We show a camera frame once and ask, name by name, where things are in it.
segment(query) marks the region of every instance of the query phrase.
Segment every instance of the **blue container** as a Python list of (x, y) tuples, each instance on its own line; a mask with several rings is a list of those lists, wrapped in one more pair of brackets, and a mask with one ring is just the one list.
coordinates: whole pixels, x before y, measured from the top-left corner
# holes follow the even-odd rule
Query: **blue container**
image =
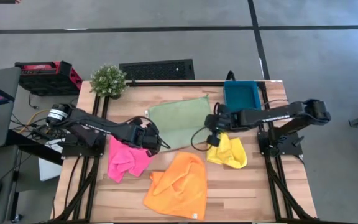
[(225, 81), (223, 94), (224, 104), (231, 111), (246, 108), (261, 109), (258, 85), (255, 81)]

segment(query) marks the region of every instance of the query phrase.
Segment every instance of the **white paper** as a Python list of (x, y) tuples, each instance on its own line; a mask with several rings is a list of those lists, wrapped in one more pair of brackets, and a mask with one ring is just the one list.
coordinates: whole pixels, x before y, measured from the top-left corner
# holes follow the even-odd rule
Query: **white paper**
[[(57, 143), (64, 141), (65, 139), (56, 139), (51, 140), (47, 143), (45, 143), (45, 146), (62, 153), (63, 148), (60, 147)], [(52, 162), (46, 161), (45, 159), (38, 158), (39, 167), (40, 167), (40, 180), (46, 181), (49, 179), (52, 179), (54, 177), (57, 177), (62, 172), (62, 166), (58, 164), (54, 164)]]

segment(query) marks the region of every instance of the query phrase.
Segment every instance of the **yellow cloth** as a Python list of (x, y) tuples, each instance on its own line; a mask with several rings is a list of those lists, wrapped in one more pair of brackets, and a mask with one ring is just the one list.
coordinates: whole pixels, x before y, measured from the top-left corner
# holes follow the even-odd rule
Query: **yellow cloth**
[(247, 155), (240, 139), (229, 140), (229, 136), (226, 133), (221, 133), (220, 139), (218, 147), (212, 146), (206, 152), (206, 160), (216, 164), (226, 164), (236, 169), (246, 166)]
[(195, 154), (178, 152), (165, 172), (152, 172), (144, 205), (165, 215), (204, 220), (206, 171)]

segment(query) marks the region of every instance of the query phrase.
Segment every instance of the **cloth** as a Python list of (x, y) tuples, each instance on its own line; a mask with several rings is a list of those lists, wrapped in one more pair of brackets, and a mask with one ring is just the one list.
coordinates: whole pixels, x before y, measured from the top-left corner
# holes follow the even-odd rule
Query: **cloth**
[(117, 183), (120, 183), (127, 170), (130, 174), (139, 177), (152, 160), (146, 152), (146, 149), (129, 147), (111, 136), (108, 176)]
[(220, 139), (218, 147), (212, 146), (206, 152), (206, 160), (216, 164), (226, 164), (236, 169), (246, 166), (247, 155), (240, 139), (229, 140), (229, 136), (226, 133), (221, 133)]
[(165, 215), (204, 220), (206, 171), (193, 153), (178, 152), (165, 172), (152, 172), (144, 205)]
[[(204, 126), (205, 117), (211, 113), (208, 96), (164, 103), (148, 110), (149, 118), (160, 130), (160, 137), (171, 147), (161, 147), (160, 152), (190, 146), (191, 136)], [(211, 132), (206, 128), (193, 139), (194, 144), (205, 142)]]

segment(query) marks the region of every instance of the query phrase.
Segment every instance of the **pink cloth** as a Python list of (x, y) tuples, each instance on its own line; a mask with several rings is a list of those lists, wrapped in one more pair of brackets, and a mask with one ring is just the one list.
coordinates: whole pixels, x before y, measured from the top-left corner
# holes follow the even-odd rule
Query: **pink cloth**
[(152, 158), (146, 154), (146, 149), (129, 147), (113, 136), (110, 138), (109, 151), (107, 174), (117, 183), (120, 183), (127, 170), (130, 174), (139, 177), (152, 160)]

